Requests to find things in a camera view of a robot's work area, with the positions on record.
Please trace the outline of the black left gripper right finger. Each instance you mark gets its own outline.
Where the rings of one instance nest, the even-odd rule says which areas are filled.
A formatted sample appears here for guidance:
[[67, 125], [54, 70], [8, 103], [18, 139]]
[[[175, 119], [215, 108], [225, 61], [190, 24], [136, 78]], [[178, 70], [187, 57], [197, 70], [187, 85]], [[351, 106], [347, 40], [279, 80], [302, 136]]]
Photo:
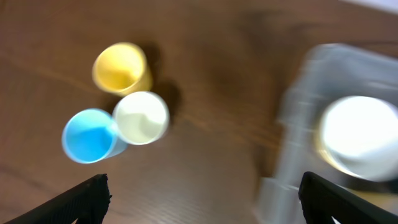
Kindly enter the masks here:
[[307, 224], [397, 224], [397, 215], [313, 172], [305, 172], [298, 197]]

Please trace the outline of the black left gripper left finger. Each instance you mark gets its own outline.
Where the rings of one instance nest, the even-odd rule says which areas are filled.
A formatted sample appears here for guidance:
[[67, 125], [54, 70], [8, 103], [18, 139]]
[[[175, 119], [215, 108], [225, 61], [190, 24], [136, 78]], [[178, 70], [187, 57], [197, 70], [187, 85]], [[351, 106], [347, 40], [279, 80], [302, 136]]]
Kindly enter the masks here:
[[110, 202], [108, 176], [97, 174], [6, 224], [102, 224]]

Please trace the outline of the light blue cup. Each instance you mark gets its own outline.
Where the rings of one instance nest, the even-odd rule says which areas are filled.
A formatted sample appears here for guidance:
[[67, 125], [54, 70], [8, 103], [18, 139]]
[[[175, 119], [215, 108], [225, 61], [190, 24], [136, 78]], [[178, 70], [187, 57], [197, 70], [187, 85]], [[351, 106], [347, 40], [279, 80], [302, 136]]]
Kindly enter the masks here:
[[92, 164], [122, 153], [127, 143], [119, 137], [116, 122], [108, 112], [90, 108], [74, 115], [65, 125], [62, 147], [69, 159]]

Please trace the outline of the small white bowl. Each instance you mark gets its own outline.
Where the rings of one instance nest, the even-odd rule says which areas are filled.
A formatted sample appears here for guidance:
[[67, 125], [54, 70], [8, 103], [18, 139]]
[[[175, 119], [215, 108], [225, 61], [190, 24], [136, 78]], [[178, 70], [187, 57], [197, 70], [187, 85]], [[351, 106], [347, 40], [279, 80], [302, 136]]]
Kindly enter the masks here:
[[326, 147], [352, 177], [374, 182], [397, 178], [397, 106], [345, 96], [329, 104], [318, 122]]

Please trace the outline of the white cup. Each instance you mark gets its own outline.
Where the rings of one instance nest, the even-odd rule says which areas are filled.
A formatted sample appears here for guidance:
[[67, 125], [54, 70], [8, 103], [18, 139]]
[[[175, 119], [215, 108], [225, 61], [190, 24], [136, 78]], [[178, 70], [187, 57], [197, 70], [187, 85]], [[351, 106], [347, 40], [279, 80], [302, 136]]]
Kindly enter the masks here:
[[113, 110], [120, 138], [132, 145], [146, 145], [163, 137], [170, 124], [166, 102], [151, 91], [138, 91], [121, 99]]

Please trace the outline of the small yellow bowl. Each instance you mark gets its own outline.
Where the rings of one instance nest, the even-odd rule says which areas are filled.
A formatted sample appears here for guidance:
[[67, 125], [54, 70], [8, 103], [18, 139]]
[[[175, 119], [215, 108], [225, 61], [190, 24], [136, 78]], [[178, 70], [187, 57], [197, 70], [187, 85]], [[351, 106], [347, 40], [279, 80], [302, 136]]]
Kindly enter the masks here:
[[313, 134], [314, 148], [317, 154], [334, 169], [347, 174], [353, 175], [351, 171], [326, 147], [322, 139], [322, 126], [320, 122], [317, 123]]

